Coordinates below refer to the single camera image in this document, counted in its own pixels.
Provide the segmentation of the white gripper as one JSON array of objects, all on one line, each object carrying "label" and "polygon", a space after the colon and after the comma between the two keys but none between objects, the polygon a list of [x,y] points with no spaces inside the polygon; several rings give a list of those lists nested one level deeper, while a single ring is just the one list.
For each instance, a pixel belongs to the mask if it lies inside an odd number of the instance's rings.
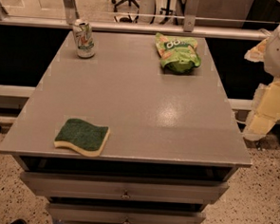
[{"label": "white gripper", "polygon": [[[244,59],[264,62],[267,73],[280,78],[280,25],[269,39],[247,51]],[[246,140],[259,141],[264,138],[280,120],[280,79],[273,79],[269,85],[260,84],[252,100],[252,111],[247,115],[242,134]]]}]

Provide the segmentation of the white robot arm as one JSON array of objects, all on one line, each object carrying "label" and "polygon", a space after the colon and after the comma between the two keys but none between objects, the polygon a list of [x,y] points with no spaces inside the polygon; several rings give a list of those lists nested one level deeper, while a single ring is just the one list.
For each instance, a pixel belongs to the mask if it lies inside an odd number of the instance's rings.
[{"label": "white robot arm", "polygon": [[263,62],[264,71],[273,76],[269,85],[255,89],[252,110],[242,134],[246,140],[261,140],[280,120],[280,24],[268,38],[247,51],[244,59]]}]

